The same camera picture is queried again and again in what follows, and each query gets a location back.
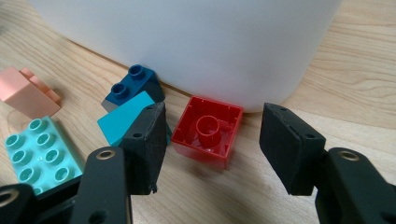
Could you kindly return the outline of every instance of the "building block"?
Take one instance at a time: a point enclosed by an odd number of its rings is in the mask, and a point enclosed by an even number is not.
[[[120,144],[122,137],[134,123],[134,120],[148,105],[154,105],[154,101],[146,91],[142,91],[136,97],[98,120],[99,127],[112,147],[117,147]]]
[[[192,96],[171,141],[177,153],[227,168],[243,108]]]
[[[111,88],[110,94],[102,102],[102,107],[110,112],[142,91],[146,91],[155,103],[165,99],[155,72],[140,64],[135,64],[128,69],[125,78]]]
[[[30,119],[51,116],[61,109],[61,97],[27,68],[9,67],[0,72],[0,99]]]
[[[82,174],[80,157],[48,116],[32,120],[4,145],[18,180],[32,185],[36,195]]]
[[[157,191],[157,180],[163,165],[166,140],[165,103],[146,106],[122,137],[120,147],[129,158],[128,174],[134,177],[129,185],[133,195],[149,195]]]

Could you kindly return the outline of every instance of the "light turquoise block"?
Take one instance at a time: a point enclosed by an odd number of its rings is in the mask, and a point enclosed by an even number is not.
[[[36,195],[82,175],[82,159],[50,117],[32,120],[4,145],[18,180]]]
[[[146,106],[153,104],[154,101],[151,97],[145,91],[142,91],[131,100],[100,118],[98,124],[107,142],[112,147],[117,147],[140,112]]]

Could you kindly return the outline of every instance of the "bright blue block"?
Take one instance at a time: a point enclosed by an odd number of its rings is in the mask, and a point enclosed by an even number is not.
[[[33,186],[36,195],[82,175],[80,157],[50,117],[32,120],[4,145],[18,180]]]
[[[111,88],[111,92],[102,102],[102,106],[107,112],[110,112],[114,106],[107,107],[106,101],[114,105],[123,105],[142,91],[146,91],[155,103],[165,99],[155,72],[136,64],[128,69],[128,74],[121,82]]]
[[[151,97],[145,91],[142,91],[125,104],[120,105],[99,119],[99,127],[102,129],[107,142],[112,147],[117,147],[143,108],[153,104],[154,101]]]

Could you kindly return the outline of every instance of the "red building block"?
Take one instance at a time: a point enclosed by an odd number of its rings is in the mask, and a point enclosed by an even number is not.
[[[177,153],[227,168],[243,108],[192,96],[171,141]]]
[[[61,97],[27,68],[0,72],[0,100],[30,119],[51,116],[61,108]]]

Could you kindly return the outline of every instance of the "wooden surface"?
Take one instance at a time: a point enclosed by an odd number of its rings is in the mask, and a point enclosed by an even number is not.
[[[30,68],[58,92],[58,120],[86,158],[106,146],[100,103],[127,67],[54,33],[25,1],[0,0],[0,69]],[[189,95],[164,86],[174,129]],[[367,156],[396,185],[396,1],[345,0],[296,92],[283,104],[327,138],[326,149]],[[187,159],[168,147],[159,192],[134,196],[135,223],[318,223],[315,196],[284,190],[259,147],[262,113],[246,114],[229,169]],[[0,140],[30,120],[0,103]],[[16,183],[3,144],[0,186]]]

